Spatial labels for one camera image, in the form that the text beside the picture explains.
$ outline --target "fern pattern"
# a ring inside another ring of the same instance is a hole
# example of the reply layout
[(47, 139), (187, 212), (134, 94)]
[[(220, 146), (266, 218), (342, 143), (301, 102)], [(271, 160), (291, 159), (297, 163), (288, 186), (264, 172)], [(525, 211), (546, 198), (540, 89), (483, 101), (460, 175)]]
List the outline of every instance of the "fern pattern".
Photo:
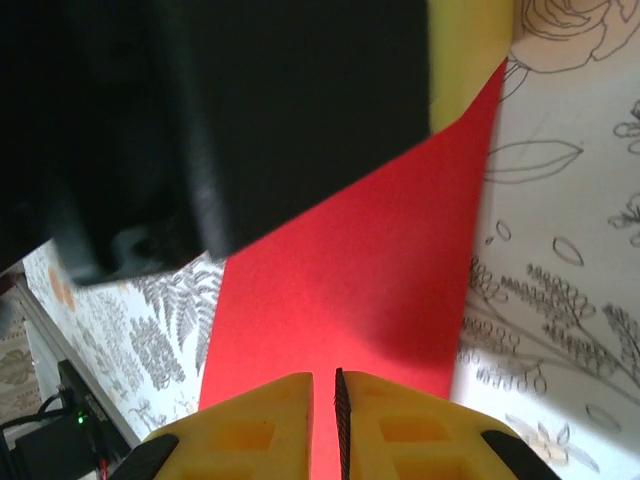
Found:
[(166, 335), (176, 341), (180, 351), (195, 336), (193, 366), (198, 373), (207, 355), (223, 271), (224, 263), (212, 262), (208, 254), (203, 254), (178, 272), (131, 283), (164, 323)]
[(91, 361), (86, 363), (98, 370), (100, 376), (107, 379), (109, 387), (121, 398), (126, 400), (130, 394), (135, 395), (142, 386), (140, 364), (131, 355), (125, 353), (119, 355), (120, 349), (112, 350), (108, 344), (105, 348), (101, 342), (96, 340), (91, 330), (82, 323), (78, 323), (76, 328), (81, 341), (74, 339), (72, 344), (78, 352), (92, 357)]
[(178, 363), (171, 344), (158, 323), (153, 318), (131, 319), (132, 331), (129, 334), (131, 345), (140, 359), (140, 363), (151, 376), (156, 390), (169, 386), (171, 380), (184, 382), (186, 376)]
[[(489, 366), (475, 363), (478, 381), (507, 391), (545, 395), (545, 372), (562, 368), (586, 375), (640, 406), (640, 325), (628, 311), (611, 303), (600, 308), (619, 342), (619, 349), (610, 348), (591, 330), (598, 309), (566, 279), (530, 264), (526, 279), (502, 276), (497, 281), (475, 256), (470, 273), (467, 307), (471, 313), (463, 322), (458, 357), (470, 364), (481, 349), (497, 358)], [(533, 309), (539, 323), (525, 328), (510, 320), (502, 313), (509, 298)], [(535, 346), (536, 353), (528, 352), (525, 345)]]

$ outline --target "yellow part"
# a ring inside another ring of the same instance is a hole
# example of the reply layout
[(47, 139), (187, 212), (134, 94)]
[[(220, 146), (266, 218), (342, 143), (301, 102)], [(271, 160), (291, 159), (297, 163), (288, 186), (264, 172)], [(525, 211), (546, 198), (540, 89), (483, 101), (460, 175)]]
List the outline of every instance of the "yellow part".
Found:
[(157, 430), (179, 443), (155, 480), (308, 480), (312, 384), (289, 375)]
[(509, 53), (514, 0), (427, 0), (431, 130), (469, 108)]
[(503, 423), (362, 372), (345, 372), (351, 480), (517, 480), (480, 434)]

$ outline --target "leaf drawing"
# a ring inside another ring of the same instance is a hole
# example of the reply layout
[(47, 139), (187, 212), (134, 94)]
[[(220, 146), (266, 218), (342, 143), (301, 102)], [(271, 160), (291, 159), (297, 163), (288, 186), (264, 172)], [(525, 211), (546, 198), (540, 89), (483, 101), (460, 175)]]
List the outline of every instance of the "leaf drawing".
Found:
[(554, 253), (570, 265), (576, 267), (584, 267), (582, 255), (573, 243), (564, 237), (555, 237), (553, 239), (552, 248)]
[(502, 80), (501, 101), (516, 93), (527, 79), (527, 75), (529, 75), (529, 69), (510, 56), (507, 61), (507, 70)]
[(129, 333), (131, 346), (140, 363), (151, 377), (156, 390), (163, 390), (173, 380), (185, 381), (184, 370), (175, 357), (169, 339), (160, 329), (158, 321), (151, 317), (131, 319), (132, 332)]
[(480, 356), (475, 347), (468, 345), (464, 340), (458, 343), (458, 350), (456, 352), (456, 360), (465, 365), (478, 365), (480, 363)]
[(569, 424), (565, 423), (562, 430), (560, 430), (558, 435), (556, 435), (556, 442), (558, 445), (566, 445), (569, 443), (569, 438), (571, 438), (571, 430), (569, 429)]
[(567, 168), (583, 150), (561, 140), (512, 143), (489, 152), (487, 182), (516, 185), (542, 180)]
[[(92, 299), (96, 301), (95, 308), (103, 308), (109, 314), (117, 312), (117, 304), (111, 305), (109, 301), (98, 302), (102, 297), (101, 294), (95, 295)], [(113, 297), (105, 296), (104, 298), (113, 299)], [(101, 383), (109, 385), (114, 391), (116, 391), (120, 397), (126, 399), (130, 393), (136, 393), (143, 382), (140, 364), (133, 357), (130, 352), (123, 351), (122, 340), (123, 334), (119, 333), (116, 329), (111, 329), (111, 326), (117, 325), (118, 321), (110, 323), (109, 326), (103, 327), (101, 332), (94, 332), (94, 329), (82, 325), (81, 322), (76, 324), (76, 328), (82, 338), (81, 341), (75, 341), (82, 345), (79, 352), (83, 352), (85, 356), (91, 355), (93, 359), (85, 363), (88, 365), (94, 365), (98, 371), (93, 371), (93, 374), (100, 379)]]
[(587, 412), (587, 416), (592, 423), (611, 433), (622, 432), (622, 426), (620, 425), (620, 422), (618, 422), (615, 417), (607, 412), (604, 408), (593, 405), (591, 403), (587, 403), (584, 406), (584, 409)]
[[(466, 345), (501, 357), (488, 367), (480, 365), (477, 380), (505, 389), (512, 388), (515, 381), (518, 391), (545, 395), (545, 372), (551, 367), (562, 368), (586, 375), (640, 407), (639, 322), (621, 307), (604, 304), (601, 312), (620, 343), (619, 350), (610, 348), (591, 331), (591, 325), (602, 322), (588, 321), (598, 311), (585, 294), (539, 266), (528, 265), (526, 273), (528, 280), (503, 276), (497, 283), (484, 263), (477, 257), (472, 259), (467, 300), (470, 313), (465, 313), (461, 338)], [(506, 298), (518, 298), (542, 317), (537, 331), (534, 323), (525, 328), (501, 312), (504, 302), (498, 299), (505, 294)], [(528, 345), (535, 345), (535, 353), (527, 353)], [(504, 360), (509, 368), (504, 367)], [(520, 377), (510, 379), (514, 365), (520, 365)], [(587, 414), (596, 423), (607, 423), (607, 415), (598, 407), (589, 405)]]
[[(96, 361), (109, 363), (109, 368), (103, 372), (109, 378), (108, 381), (112, 384), (122, 381), (125, 384), (123, 389), (136, 393), (143, 382), (142, 368), (133, 352), (121, 348), (122, 340), (126, 338), (126, 330), (129, 326), (122, 299), (108, 292), (96, 292), (91, 295), (89, 302), (93, 311), (101, 311), (103, 318), (109, 318), (110, 321), (103, 322), (100, 325), (101, 331), (94, 332), (94, 334), (81, 325), (78, 325), (78, 330), (83, 332), (83, 337), (87, 337), (93, 345), (94, 355), (97, 357)], [(100, 342), (96, 342), (94, 336), (100, 338)]]
[(194, 366), (200, 371), (206, 356), (205, 343), (211, 333), (211, 321), (218, 303), (223, 263), (201, 255), (170, 275), (137, 279), (133, 287), (140, 291), (157, 318), (164, 317), (169, 338), (175, 338), (184, 350), (188, 338), (197, 332)]
[(609, 327), (620, 341), (620, 359), (632, 369), (637, 380), (640, 380), (640, 329), (638, 322), (622, 308), (610, 303), (602, 307)]
[(547, 442), (551, 441), (551, 436), (547, 429), (542, 425), (542, 423), (538, 422), (538, 434)]
[(209, 339), (211, 337), (211, 327), (213, 326), (213, 316), (202, 317), (200, 328), (198, 329), (198, 339), (196, 342), (196, 370), (200, 369), (207, 360), (207, 352), (209, 351)]
[(520, 420), (513, 415), (504, 416), (507, 423), (509, 423), (520, 435), (537, 435), (538, 431), (532, 428), (526, 422)]
[(582, 465), (587, 467), (589, 470), (593, 470), (596, 473), (600, 473), (600, 467), (587, 452), (585, 452), (584, 450), (574, 445), (567, 445), (566, 449), (567, 449), (567, 453), (569, 453), (569, 456), (572, 459), (576, 460), (578, 463), (581, 463)]
[(496, 223), (496, 232), (498, 233), (498, 236), (505, 242), (511, 240), (511, 229), (509, 228), (509, 225), (504, 222), (504, 220), (498, 220), (498, 223)]

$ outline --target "red paper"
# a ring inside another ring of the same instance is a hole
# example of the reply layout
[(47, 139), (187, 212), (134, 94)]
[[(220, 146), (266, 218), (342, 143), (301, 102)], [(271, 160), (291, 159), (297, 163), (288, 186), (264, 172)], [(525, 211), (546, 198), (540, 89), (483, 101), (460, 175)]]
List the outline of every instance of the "red paper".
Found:
[(200, 408), (312, 372), (312, 478), (333, 480), (336, 367), (448, 395), (502, 72), (451, 128), (229, 260)]

